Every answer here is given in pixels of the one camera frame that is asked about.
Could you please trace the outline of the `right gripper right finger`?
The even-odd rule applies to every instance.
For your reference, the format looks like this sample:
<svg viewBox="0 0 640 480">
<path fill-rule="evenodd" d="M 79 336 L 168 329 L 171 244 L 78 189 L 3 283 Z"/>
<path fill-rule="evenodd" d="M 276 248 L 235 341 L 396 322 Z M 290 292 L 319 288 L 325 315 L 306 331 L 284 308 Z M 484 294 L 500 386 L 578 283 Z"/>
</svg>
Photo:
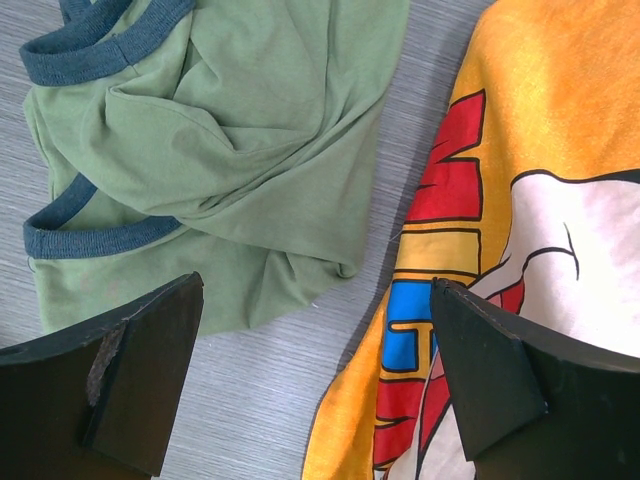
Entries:
<svg viewBox="0 0 640 480">
<path fill-rule="evenodd" d="M 479 479 L 636 479 L 639 361 L 434 281 L 432 321 Z"/>
</svg>

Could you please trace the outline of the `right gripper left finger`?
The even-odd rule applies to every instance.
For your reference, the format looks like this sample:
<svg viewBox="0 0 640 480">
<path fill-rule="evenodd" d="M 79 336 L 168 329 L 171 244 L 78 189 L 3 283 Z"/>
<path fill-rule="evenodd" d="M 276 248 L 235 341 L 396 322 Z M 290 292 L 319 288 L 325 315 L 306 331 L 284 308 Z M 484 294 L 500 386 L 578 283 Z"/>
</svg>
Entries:
<svg viewBox="0 0 640 480">
<path fill-rule="evenodd" d="M 191 273 L 2 349 L 2 478 L 159 476 L 202 310 Z"/>
</svg>

